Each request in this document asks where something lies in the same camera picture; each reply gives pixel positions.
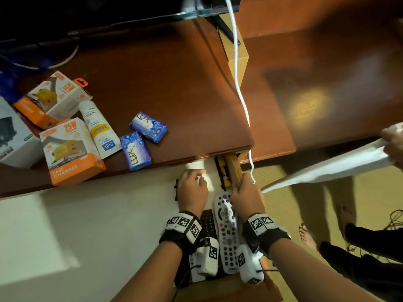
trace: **white bag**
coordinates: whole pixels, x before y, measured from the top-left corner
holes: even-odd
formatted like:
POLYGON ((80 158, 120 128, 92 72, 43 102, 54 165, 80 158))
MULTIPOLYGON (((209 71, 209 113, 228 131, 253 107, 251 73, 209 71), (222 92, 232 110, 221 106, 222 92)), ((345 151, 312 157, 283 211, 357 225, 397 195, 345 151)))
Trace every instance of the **white bag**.
MULTIPOLYGON (((403 123, 393 125, 390 129, 401 133, 403 123)), ((388 155, 383 152, 386 144, 386 141, 379 139, 340 156, 306 167, 263 187, 262 192, 267 193, 280 187, 302 182, 329 181, 390 166, 392 162, 389 160, 388 155)))

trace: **foot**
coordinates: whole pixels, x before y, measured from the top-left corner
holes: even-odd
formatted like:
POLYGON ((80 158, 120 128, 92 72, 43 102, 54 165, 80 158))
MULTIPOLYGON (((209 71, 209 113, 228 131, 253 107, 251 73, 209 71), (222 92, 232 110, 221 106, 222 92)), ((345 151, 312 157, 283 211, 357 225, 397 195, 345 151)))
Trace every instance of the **foot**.
POLYGON ((355 224, 357 221, 356 221, 355 216, 348 211, 346 206, 339 204, 337 208, 338 208, 339 219, 340 219, 340 221, 339 221, 340 232, 341 232, 341 235, 343 235, 343 238, 346 239, 346 237, 345 237, 346 225, 348 223, 355 224))
POLYGON ((315 239, 313 238, 312 234, 308 231, 305 224, 301 224, 300 229, 300 239, 301 241, 307 245, 310 249, 318 250, 318 244, 316 243, 315 239))

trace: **lux soap bar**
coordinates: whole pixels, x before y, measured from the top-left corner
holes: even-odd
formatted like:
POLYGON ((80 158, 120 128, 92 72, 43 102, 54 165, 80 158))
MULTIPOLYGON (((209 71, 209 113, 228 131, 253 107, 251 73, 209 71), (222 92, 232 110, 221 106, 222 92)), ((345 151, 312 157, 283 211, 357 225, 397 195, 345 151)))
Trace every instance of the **lux soap bar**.
POLYGON ((120 137, 120 143, 131 171, 136 171, 151 164, 151 157, 137 131, 120 137))
POLYGON ((131 129, 140 132, 147 139, 158 143, 166 132, 166 125, 139 112, 130 123, 131 129))

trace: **black pants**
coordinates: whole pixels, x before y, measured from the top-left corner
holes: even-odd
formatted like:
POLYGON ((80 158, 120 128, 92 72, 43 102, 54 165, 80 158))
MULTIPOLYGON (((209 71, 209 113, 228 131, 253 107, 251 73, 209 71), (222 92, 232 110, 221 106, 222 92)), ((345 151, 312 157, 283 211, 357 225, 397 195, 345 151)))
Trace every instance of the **black pants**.
MULTIPOLYGON (((345 236, 354 246, 403 263, 403 228, 372 231, 350 223, 345 236)), ((320 244, 319 252, 333 269, 377 297, 388 302, 403 301, 403 265, 381 263, 369 254, 357 257, 328 242, 320 244)))

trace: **fast charger box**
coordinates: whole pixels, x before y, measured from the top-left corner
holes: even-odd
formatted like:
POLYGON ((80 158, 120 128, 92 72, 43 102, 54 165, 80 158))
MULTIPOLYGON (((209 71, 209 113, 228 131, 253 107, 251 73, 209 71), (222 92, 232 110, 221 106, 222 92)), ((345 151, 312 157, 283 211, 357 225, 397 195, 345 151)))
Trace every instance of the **fast charger box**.
POLYGON ((42 157, 41 140, 0 96, 0 162, 29 168, 42 157))
POLYGON ((91 99, 78 83, 57 71, 14 103, 14 107, 38 127, 49 129, 72 117, 81 101, 91 99))
POLYGON ((81 119, 60 123, 39 136, 53 185, 73 186, 106 170, 81 119))

